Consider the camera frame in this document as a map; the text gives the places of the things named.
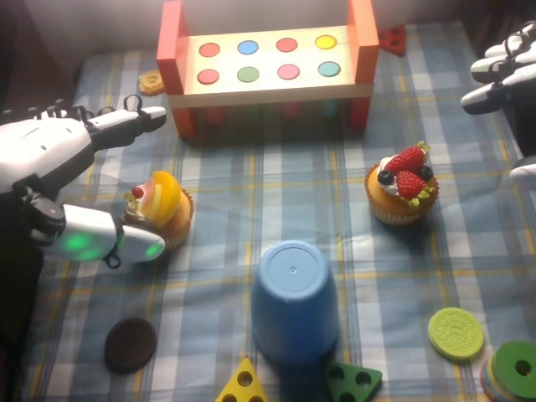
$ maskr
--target triangle block with holes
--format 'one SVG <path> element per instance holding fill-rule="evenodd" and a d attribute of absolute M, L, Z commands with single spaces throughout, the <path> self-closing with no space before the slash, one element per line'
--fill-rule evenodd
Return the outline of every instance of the triangle block with holes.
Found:
<path fill-rule="evenodd" d="M 391 29 L 378 32 L 379 47 L 397 56 L 405 51 L 405 26 L 398 25 Z"/>
<path fill-rule="evenodd" d="M 242 360 L 216 402 L 268 402 L 249 359 Z"/>
<path fill-rule="evenodd" d="M 382 383 L 382 373 L 371 368 L 331 363 L 326 383 L 333 402 L 365 402 L 374 397 Z"/>

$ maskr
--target wooden toy bench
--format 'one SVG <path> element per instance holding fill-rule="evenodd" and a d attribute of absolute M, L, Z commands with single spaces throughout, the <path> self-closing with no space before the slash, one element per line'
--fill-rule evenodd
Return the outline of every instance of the wooden toy bench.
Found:
<path fill-rule="evenodd" d="M 351 99 L 365 127 L 379 43 L 371 0 L 349 0 L 347 25 L 188 36 L 180 1 L 165 2 L 157 62 L 181 137 L 195 135 L 193 108 Z"/>

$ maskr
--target fruit cupcake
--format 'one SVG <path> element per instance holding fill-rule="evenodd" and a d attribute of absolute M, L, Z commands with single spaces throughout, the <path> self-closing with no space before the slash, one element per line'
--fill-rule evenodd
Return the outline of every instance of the fruit cupcake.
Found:
<path fill-rule="evenodd" d="M 167 248 L 188 237 L 193 201 L 168 172 L 154 172 L 142 185 L 126 194 L 125 221 L 163 237 Z"/>
<path fill-rule="evenodd" d="M 439 185 L 425 165 L 429 150 L 419 142 L 383 158 L 368 171 L 365 189 L 376 218 L 386 224 L 411 224 L 434 205 Z"/>

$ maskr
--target blue cup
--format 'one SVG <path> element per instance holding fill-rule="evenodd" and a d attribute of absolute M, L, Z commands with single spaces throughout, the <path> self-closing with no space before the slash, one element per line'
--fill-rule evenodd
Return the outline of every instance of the blue cup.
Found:
<path fill-rule="evenodd" d="M 284 241 L 262 256 L 251 290 L 251 328 L 257 348 L 273 363 L 318 363 L 338 337 L 333 274 L 319 249 Z"/>

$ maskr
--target plaid tablecloth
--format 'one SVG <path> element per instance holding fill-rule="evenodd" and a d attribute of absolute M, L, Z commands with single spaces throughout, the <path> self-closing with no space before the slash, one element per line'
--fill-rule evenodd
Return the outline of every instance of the plaid tablecloth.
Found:
<path fill-rule="evenodd" d="M 114 271 L 48 261 L 24 398 L 210 402 L 247 356 L 270 402 L 297 400 L 281 384 L 299 376 L 280 377 L 255 350 L 249 296 L 263 252 L 299 239 L 325 254 L 336 278 L 337 359 L 384 374 L 377 401 L 485 400 L 477 379 L 484 359 L 506 341 L 536 339 L 536 214 L 530 195 L 508 180 L 519 152 L 503 115 L 469 116 L 460 107 L 476 86 L 461 25 L 407 30 L 405 57 L 380 52 L 363 138 L 342 117 L 323 122 L 304 111 L 300 124 L 287 124 L 266 106 L 253 128 L 230 116 L 198 145 L 179 141 L 170 117 L 129 147 L 99 152 L 64 201 L 121 214 L 123 193 L 166 169 L 193 196 L 193 227 L 184 247 L 155 264 Z M 77 101 L 93 111 L 122 107 L 137 76 L 155 67 L 154 51 L 96 55 L 84 65 Z M 144 105 L 168 106 L 162 95 Z M 423 139 L 439 201 L 416 229 L 387 228 L 369 213 L 364 175 Z M 480 320 L 479 359 L 452 364 L 430 345 L 428 321 L 442 307 Z M 131 316 L 157 329 L 156 356 L 133 375 L 112 375 L 106 334 Z"/>

